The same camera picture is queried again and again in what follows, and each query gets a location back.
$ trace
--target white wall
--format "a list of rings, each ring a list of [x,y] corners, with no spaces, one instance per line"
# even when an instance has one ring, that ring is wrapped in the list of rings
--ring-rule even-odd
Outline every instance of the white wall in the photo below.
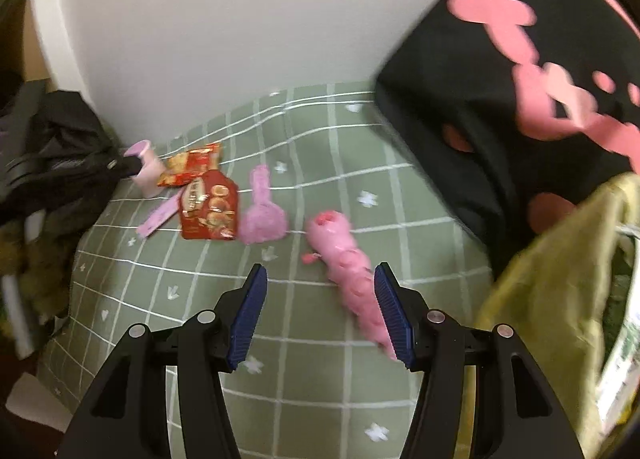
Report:
[[[33,0],[51,73],[124,142],[284,87],[364,80],[435,0]]]

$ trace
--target pink dot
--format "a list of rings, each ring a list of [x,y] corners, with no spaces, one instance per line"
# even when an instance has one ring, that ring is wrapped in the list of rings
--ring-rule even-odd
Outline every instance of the pink dot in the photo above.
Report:
[[[616,84],[611,77],[601,71],[593,71],[593,82],[598,86],[598,89],[609,94],[613,94],[613,91],[616,90]]]
[[[471,144],[452,124],[446,123],[442,126],[442,137],[444,138],[445,143],[447,143],[451,148],[455,148],[460,152],[474,151],[474,148],[471,146]]]
[[[527,220],[534,233],[546,232],[575,210],[575,204],[559,195],[544,192],[529,201]]]
[[[635,106],[640,106],[640,89],[638,89],[638,86],[628,84],[628,86],[626,86],[626,90],[629,92],[629,99],[631,99],[631,103]]]

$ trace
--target metal screw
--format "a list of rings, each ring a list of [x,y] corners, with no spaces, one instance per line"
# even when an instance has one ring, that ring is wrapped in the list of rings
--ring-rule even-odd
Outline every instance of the metal screw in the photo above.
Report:
[[[503,338],[511,338],[513,336],[513,329],[508,325],[498,325],[498,334]]]
[[[427,313],[427,320],[429,322],[433,322],[434,324],[441,324],[442,322],[444,322],[444,318],[446,318],[444,313],[436,309]]]
[[[132,338],[140,338],[146,331],[145,326],[142,324],[135,324],[129,329],[129,336]]]
[[[198,314],[198,322],[201,324],[210,324],[216,319],[216,314],[213,311],[203,311]]]

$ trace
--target food package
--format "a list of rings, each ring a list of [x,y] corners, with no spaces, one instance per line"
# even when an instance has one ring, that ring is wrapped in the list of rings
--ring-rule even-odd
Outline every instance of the food package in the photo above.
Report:
[[[158,186],[184,186],[207,170],[217,170],[221,155],[218,142],[180,152],[167,160],[167,171],[160,176]]]
[[[232,241],[238,233],[238,186],[220,170],[194,179],[180,197],[185,239]]]

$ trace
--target pink caterpillar toy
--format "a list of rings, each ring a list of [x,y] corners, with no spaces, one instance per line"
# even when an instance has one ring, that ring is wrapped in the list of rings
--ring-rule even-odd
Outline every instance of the pink caterpillar toy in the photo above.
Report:
[[[365,337],[385,348],[396,359],[391,339],[386,331],[373,291],[371,261],[351,235],[351,224],[340,212],[318,214],[306,223],[306,239],[316,253],[302,256],[305,264],[322,259],[329,267],[328,278],[340,286],[342,303],[358,317],[358,325]]]

